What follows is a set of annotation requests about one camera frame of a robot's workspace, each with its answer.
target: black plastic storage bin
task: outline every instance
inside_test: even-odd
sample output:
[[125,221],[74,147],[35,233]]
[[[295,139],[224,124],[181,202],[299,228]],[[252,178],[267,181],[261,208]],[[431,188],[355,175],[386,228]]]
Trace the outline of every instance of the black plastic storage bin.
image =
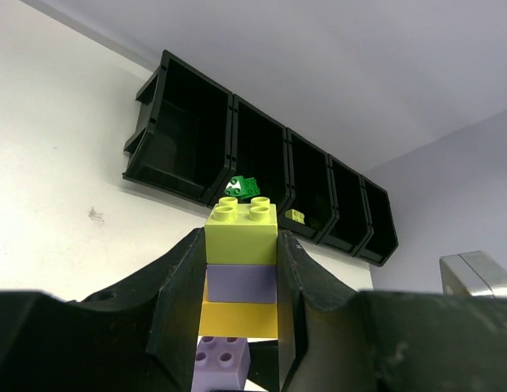
[[[327,154],[289,128],[287,139],[292,149],[290,178],[295,199],[279,214],[278,225],[316,243],[336,218]],[[288,209],[302,212],[305,223],[286,218]]]
[[208,204],[233,168],[233,96],[168,51],[139,90],[125,179]]
[[367,194],[369,213],[375,232],[355,256],[381,267],[398,247],[389,196],[384,189],[365,177],[362,178],[362,186]]
[[232,176],[255,177],[260,195],[277,205],[280,213],[295,198],[289,180],[287,129],[240,96],[233,96],[232,157],[235,173],[222,182],[212,204],[224,195]]
[[331,155],[329,164],[337,219],[319,242],[354,256],[373,235],[362,176]]

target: gray wall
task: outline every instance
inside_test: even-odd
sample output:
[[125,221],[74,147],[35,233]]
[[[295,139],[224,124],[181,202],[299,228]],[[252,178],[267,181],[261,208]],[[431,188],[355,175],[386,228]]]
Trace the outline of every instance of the gray wall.
[[386,163],[400,247],[375,289],[440,292],[440,256],[483,250],[507,269],[507,111]]

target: stacked lego bricks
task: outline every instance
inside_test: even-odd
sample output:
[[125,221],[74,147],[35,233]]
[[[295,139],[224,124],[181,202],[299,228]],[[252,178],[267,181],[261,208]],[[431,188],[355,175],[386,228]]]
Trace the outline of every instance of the stacked lego bricks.
[[277,211],[268,198],[221,198],[204,226],[199,335],[277,338]]

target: purple lego brick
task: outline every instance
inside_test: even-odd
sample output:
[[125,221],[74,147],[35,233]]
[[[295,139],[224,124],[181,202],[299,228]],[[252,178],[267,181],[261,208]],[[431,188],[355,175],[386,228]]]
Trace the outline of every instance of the purple lego brick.
[[277,302],[277,266],[210,264],[207,299],[273,304]]
[[244,390],[250,360],[246,338],[203,336],[195,354],[191,392]]

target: yellow toy block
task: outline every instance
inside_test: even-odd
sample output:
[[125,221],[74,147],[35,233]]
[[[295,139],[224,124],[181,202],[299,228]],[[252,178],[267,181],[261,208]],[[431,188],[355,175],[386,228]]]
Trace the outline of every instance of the yellow toy block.
[[287,210],[286,212],[284,212],[284,216],[286,218],[289,218],[289,219],[292,219],[296,222],[299,222],[302,225],[304,224],[304,214],[300,211],[293,210],[293,209]]
[[277,304],[210,302],[205,285],[198,335],[277,339]]
[[204,225],[208,264],[275,265],[277,208],[268,198],[221,198]]

